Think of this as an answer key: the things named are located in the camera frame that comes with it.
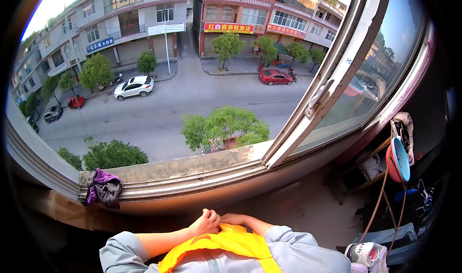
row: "street lamp pole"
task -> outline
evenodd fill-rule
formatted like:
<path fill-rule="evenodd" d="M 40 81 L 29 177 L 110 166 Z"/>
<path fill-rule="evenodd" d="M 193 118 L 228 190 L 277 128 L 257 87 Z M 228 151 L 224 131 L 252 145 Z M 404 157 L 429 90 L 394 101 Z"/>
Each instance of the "street lamp pole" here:
<path fill-rule="evenodd" d="M 164 18 L 164 35 L 165 35 L 165 50 L 167 51 L 167 63 L 169 65 L 169 74 L 171 75 L 170 71 L 170 59 L 169 59 L 169 46 L 167 44 L 167 16 L 164 12 L 162 12 L 162 17 Z"/>

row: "white sneaker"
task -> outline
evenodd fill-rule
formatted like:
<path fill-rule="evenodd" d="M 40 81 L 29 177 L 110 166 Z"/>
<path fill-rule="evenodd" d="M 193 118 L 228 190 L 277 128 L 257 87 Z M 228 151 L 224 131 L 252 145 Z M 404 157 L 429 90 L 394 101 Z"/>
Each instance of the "white sneaker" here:
<path fill-rule="evenodd" d="M 380 249 L 381 245 L 374 242 L 352 243 L 346 247 L 345 255 L 353 263 L 372 267 L 373 262 L 378 259 Z"/>

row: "blue rim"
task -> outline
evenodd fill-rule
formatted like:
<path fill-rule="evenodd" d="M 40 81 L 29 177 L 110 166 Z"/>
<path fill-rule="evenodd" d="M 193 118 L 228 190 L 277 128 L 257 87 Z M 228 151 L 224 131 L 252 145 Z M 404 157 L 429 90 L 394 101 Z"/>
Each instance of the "blue rim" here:
<path fill-rule="evenodd" d="M 401 179 L 406 183 L 411 177 L 411 169 L 409 168 L 406 150 L 398 137 L 393 138 L 391 146 L 394 158 L 393 162 L 396 163 L 398 167 L 397 169 Z"/>

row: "gray car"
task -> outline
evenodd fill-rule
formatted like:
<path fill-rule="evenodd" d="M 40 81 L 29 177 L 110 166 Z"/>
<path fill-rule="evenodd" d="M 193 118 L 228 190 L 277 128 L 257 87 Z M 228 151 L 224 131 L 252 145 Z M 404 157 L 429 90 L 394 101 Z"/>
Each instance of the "gray car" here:
<path fill-rule="evenodd" d="M 51 121 L 56 121 L 60 118 L 62 114 L 62 108 L 60 106 L 53 106 L 49 108 L 45 114 L 43 115 L 43 119 L 47 124 L 49 124 Z"/>

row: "person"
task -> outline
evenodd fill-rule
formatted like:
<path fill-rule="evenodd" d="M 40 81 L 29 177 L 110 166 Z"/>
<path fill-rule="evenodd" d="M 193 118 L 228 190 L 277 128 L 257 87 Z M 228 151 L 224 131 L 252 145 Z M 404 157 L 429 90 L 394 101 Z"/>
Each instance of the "person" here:
<path fill-rule="evenodd" d="M 253 233 L 247 233 L 244 226 Z M 150 258 L 167 253 L 159 264 Z M 110 238 L 100 249 L 105 273 L 114 272 L 350 272 L 342 253 L 318 246 L 313 235 L 293 232 L 287 226 L 228 213 L 203 214 L 188 228 L 169 233 L 133 234 Z"/>

